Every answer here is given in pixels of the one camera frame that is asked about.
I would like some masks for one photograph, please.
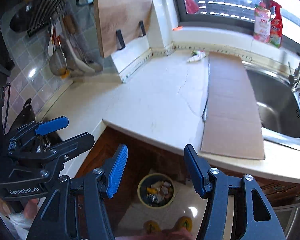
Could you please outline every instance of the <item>stainless steel sink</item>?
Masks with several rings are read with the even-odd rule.
[[[293,91],[287,77],[244,65],[257,100],[264,139],[300,150],[300,84]]]

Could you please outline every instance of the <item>wooden cutting board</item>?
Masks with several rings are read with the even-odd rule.
[[[125,44],[142,35],[139,22],[149,29],[152,0],[93,0],[100,54],[103,58],[120,48],[116,31]]]
[[[242,60],[210,52],[209,62],[209,96],[201,150],[264,160],[257,102]]]

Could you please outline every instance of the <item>pink clothing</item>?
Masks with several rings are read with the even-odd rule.
[[[145,236],[120,236],[116,240],[193,240],[191,233],[185,228],[179,231],[163,230]]]

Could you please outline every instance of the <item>white countertop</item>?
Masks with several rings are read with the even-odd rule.
[[[55,102],[48,118],[65,115],[65,140],[83,132],[95,140],[106,126],[153,145],[183,154],[192,144],[211,165],[268,179],[300,183],[300,151],[264,141],[265,160],[248,160],[200,152],[202,112],[207,96],[208,65],[188,64],[190,51],[152,58],[127,84],[74,83]],[[62,174],[74,177],[88,152],[65,163]]]

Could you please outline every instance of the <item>utensil rack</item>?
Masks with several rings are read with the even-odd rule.
[[[34,8],[27,34],[29,37],[50,24],[51,18],[63,0],[40,0]]]

